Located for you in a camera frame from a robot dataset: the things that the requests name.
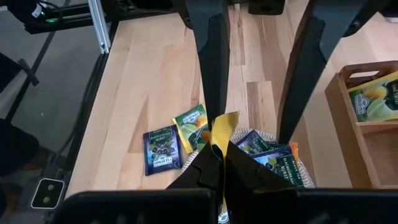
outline floor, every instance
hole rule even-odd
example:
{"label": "floor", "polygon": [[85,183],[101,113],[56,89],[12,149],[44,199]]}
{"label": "floor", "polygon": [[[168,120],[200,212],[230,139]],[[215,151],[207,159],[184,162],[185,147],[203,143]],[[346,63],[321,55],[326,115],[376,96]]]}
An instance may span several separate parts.
{"label": "floor", "polygon": [[[9,12],[0,12],[0,52],[13,60],[23,58],[32,66],[49,35],[30,35]],[[41,145],[53,152],[59,150],[69,135],[80,100],[95,60],[100,54],[94,27],[62,30],[55,33],[36,72],[40,83],[30,86],[12,120],[14,126],[33,134]],[[0,118],[5,118],[23,81],[18,76],[0,94]],[[40,171],[16,172],[2,177],[1,182],[19,184],[32,191]],[[13,218],[3,217],[0,223],[41,223],[41,215],[28,209],[29,200],[21,198]]]}

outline wooden tabletop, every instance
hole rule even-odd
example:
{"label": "wooden tabletop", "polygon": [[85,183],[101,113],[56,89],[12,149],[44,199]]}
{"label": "wooden tabletop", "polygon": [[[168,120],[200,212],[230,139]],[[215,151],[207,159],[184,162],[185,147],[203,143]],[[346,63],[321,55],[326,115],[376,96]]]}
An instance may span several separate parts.
{"label": "wooden tabletop", "polygon": [[[230,9],[231,62],[226,110],[240,110],[238,127],[275,134],[275,105],[279,105],[295,30],[306,5],[306,0],[287,1],[280,16],[254,16],[239,6]],[[366,36],[359,33],[349,38],[357,38],[353,42],[355,49],[361,49]],[[377,44],[377,41],[373,39],[372,44]],[[321,90],[316,89],[317,92],[324,90],[336,71],[350,63],[346,55],[364,58],[363,54],[372,51],[363,49],[362,54],[354,54],[347,50],[352,51],[353,48],[339,44],[338,53],[331,58],[338,68],[331,69],[328,64],[322,76],[326,78],[321,78]],[[67,197],[84,190],[166,188],[181,170],[146,177],[142,135],[171,125],[173,117],[202,102],[195,39],[178,14],[120,22]],[[328,122],[326,130],[330,133],[321,134],[332,136],[334,126],[330,124],[330,118],[321,117],[319,111],[314,111],[317,110],[307,108],[305,113],[321,119],[320,124]],[[321,112],[330,117],[330,112]],[[334,151],[310,150],[310,143],[318,142],[313,137],[308,140],[307,129],[314,130],[316,122],[310,121],[311,127],[306,127],[305,122],[304,119],[300,121],[293,140],[299,143],[299,156],[310,175],[316,181],[324,181],[326,177],[318,178],[318,175],[333,169],[331,176],[333,183],[337,184],[330,186],[349,185],[336,139],[331,138],[334,142],[330,145],[336,148]],[[320,161],[326,155],[330,160]],[[315,168],[314,164],[322,163],[330,166],[318,165],[319,168]]]}

